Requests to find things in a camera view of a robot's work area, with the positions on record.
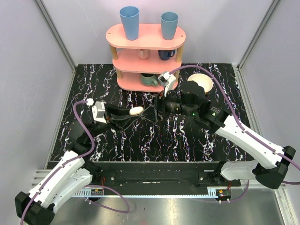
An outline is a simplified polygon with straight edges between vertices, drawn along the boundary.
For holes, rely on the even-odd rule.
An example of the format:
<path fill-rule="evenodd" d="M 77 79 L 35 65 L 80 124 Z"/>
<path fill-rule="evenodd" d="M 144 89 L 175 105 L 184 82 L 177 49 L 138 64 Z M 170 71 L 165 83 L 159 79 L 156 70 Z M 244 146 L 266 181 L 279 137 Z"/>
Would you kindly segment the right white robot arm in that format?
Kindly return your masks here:
<path fill-rule="evenodd" d="M 249 162 L 221 163 L 213 173 L 215 184 L 256 180 L 267 188 L 278 189 L 285 182 L 296 150 L 269 142 L 241 123 L 231 110 L 209 101 L 206 94 L 212 89 L 212 80 L 188 80 L 176 95 L 168 88 L 154 95 L 153 104 L 145 110 L 147 119 L 157 122 L 169 114 L 188 116 L 200 128 L 231 141 L 253 157 Z"/>

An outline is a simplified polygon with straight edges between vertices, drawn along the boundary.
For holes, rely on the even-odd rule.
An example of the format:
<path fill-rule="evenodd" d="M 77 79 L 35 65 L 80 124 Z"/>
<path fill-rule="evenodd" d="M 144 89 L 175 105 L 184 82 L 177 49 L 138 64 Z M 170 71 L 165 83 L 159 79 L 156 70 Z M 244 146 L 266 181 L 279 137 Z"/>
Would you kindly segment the cream earbud charging case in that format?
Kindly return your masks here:
<path fill-rule="evenodd" d="M 144 112 L 144 108 L 142 106 L 133 107 L 129 110 L 130 115 L 139 115 Z"/>

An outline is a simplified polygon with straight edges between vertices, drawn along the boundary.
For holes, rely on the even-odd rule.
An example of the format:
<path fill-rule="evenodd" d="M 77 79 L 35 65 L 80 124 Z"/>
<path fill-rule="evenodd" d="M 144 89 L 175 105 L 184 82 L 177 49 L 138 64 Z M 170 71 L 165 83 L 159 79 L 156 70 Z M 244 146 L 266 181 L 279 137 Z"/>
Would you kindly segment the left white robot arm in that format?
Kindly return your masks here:
<path fill-rule="evenodd" d="M 76 192 L 103 184 L 102 168 L 90 160 L 96 147 L 94 137 L 111 128 L 128 128 L 143 112 L 141 106 L 121 108 L 92 99 L 74 103 L 71 149 L 34 188 L 17 194 L 15 208 L 20 224 L 49 225 Z"/>

